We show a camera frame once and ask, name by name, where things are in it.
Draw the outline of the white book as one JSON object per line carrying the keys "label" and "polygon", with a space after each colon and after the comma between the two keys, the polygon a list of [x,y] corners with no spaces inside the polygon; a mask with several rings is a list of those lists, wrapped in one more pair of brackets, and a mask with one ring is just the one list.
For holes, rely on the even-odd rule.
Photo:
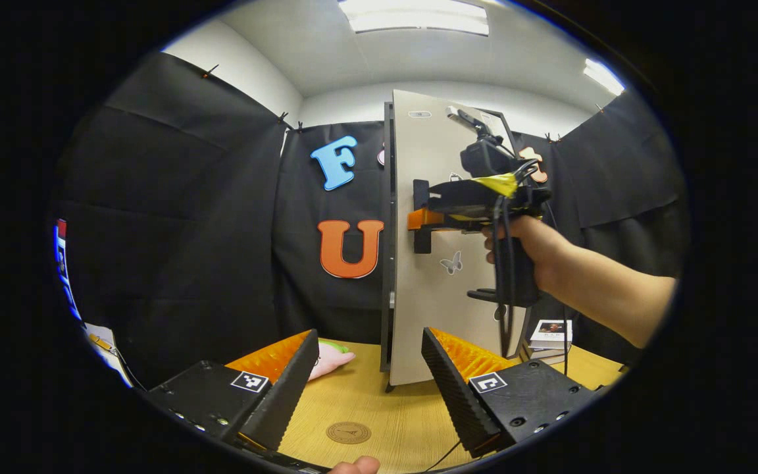
{"label": "white book", "polygon": [[572,345],[571,320],[539,320],[528,345],[533,349],[563,349]]}

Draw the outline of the white paper sheet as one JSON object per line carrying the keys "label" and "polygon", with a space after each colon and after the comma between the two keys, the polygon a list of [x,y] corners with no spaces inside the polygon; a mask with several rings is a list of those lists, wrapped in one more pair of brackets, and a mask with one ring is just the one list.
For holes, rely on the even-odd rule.
{"label": "white paper sheet", "polygon": [[105,360],[109,368],[118,372],[118,375],[120,375],[121,380],[127,387],[132,388],[134,383],[124,368],[121,353],[116,347],[113,331],[108,327],[84,323],[84,332],[88,342],[96,353]]}

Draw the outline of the small ceiling light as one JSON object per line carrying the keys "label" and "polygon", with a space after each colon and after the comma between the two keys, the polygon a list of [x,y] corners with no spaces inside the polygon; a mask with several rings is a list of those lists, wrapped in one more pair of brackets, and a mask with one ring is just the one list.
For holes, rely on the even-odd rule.
{"label": "small ceiling light", "polygon": [[583,75],[592,79],[599,86],[607,90],[614,96],[619,96],[626,90],[625,85],[605,66],[603,63],[596,62],[590,58],[586,59]]}

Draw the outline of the pink plush toy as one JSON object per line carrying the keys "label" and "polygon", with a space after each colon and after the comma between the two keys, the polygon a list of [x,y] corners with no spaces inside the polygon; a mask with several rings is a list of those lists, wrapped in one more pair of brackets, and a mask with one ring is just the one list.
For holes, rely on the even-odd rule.
{"label": "pink plush toy", "polygon": [[318,358],[310,372],[308,381],[333,372],[335,369],[353,361],[356,354],[344,345],[328,340],[318,341]]}

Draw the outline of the round brown coaster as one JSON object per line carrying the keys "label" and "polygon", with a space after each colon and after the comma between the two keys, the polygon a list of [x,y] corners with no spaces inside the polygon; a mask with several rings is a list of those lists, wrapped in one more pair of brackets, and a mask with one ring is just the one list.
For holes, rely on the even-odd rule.
{"label": "round brown coaster", "polygon": [[336,422],[326,429],[328,438],[340,444],[361,444],[371,438],[370,428],[358,422]]}

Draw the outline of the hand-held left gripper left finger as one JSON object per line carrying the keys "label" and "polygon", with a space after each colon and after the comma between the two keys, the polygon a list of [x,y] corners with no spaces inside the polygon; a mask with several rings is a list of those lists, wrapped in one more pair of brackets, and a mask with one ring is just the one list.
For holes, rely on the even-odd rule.
{"label": "hand-held left gripper left finger", "polygon": [[307,330],[229,364],[199,361],[145,396],[222,443],[277,451],[318,356]]}

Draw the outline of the large ceiling light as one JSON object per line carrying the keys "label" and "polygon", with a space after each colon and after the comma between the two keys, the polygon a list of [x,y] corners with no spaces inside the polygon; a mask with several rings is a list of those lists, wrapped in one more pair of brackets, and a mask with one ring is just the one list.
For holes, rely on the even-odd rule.
{"label": "large ceiling light", "polygon": [[355,33],[380,30],[447,30],[489,36],[485,8],[461,0],[339,0]]}

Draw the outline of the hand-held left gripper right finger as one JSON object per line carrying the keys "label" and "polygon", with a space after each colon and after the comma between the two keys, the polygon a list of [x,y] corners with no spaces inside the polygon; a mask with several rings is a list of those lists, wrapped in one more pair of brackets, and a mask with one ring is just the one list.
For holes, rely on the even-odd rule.
{"label": "hand-held left gripper right finger", "polygon": [[604,393],[536,358],[507,360],[432,327],[423,330],[421,354],[472,457],[530,444]]}

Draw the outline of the lit screen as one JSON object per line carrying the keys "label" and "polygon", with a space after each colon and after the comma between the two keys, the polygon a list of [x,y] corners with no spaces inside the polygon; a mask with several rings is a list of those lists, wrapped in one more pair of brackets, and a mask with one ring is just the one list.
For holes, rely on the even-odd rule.
{"label": "lit screen", "polygon": [[57,265],[57,274],[61,282],[61,287],[63,288],[63,293],[65,294],[67,306],[73,318],[75,318],[81,326],[84,326],[84,321],[82,320],[82,316],[80,315],[78,306],[76,306],[76,301],[72,293],[71,281],[67,270],[66,226],[66,220],[57,219],[57,221],[55,221],[53,228],[55,264]]}

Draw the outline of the black door handle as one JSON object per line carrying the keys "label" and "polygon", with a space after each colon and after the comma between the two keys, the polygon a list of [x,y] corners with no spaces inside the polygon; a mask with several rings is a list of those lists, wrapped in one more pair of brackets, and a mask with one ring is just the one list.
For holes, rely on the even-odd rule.
{"label": "black door handle", "polygon": [[427,224],[430,198],[429,181],[413,180],[413,210],[408,216],[409,230],[413,231],[413,252],[430,254],[432,251],[431,228]]}

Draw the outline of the beige cabinet door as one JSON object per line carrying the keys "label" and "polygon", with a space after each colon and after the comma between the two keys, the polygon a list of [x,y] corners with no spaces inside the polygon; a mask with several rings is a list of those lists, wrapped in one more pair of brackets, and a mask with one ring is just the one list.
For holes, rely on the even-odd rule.
{"label": "beige cabinet door", "polygon": [[539,214],[545,189],[530,181],[499,112],[394,90],[386,105],[382,369],[391,386],[432,378],[420,354],[436,328],[499,356],[526,360],[526,309],[538,302],[518,241],[485,260],[481,229]]}

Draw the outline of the grey cabinet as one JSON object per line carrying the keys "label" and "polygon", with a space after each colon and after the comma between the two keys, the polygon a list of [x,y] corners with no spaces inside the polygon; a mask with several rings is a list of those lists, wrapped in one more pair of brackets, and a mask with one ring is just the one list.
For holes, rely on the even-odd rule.
{"label": "grey cabinet", "polygon": [[408,213],[413,180],[430,185],[469,179],[459,154],[476,134],[448,117],[449,106],[482,116],[512,148],[502,114],[427,94],[395,90],[386,105],[382,194],[385,228],[382,262],[381,370],[387,391],[432,379],[420,345],[424,327],[436,327],[497,355],[502,354],[497,304],[470,298],[470,290],[493,288],[495,273],[486,261],[479,233],[431,232],[431,253],[413,252]]}

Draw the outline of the black backdrop cloth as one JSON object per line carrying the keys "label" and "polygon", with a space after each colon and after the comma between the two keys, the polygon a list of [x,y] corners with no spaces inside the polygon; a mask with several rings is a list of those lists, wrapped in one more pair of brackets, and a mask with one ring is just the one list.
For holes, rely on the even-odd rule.
{"label": "black backdrop cloth", "polygon": [[382,342],[385,121],[291,131],[165,52],[76,133],[57,209],[82,320],[147,386],[291,335]]}

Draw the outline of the dark grey book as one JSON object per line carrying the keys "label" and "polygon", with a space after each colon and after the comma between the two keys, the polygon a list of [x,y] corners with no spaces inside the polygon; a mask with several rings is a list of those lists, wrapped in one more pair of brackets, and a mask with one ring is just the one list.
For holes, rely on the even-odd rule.
{"label": "dark grey book", "polygon": [[535,348],[529,347],[530,358],[537,358],[547,364],[556,364],[565,362],[566,355],[569,353],[569,346],[564,348]]}

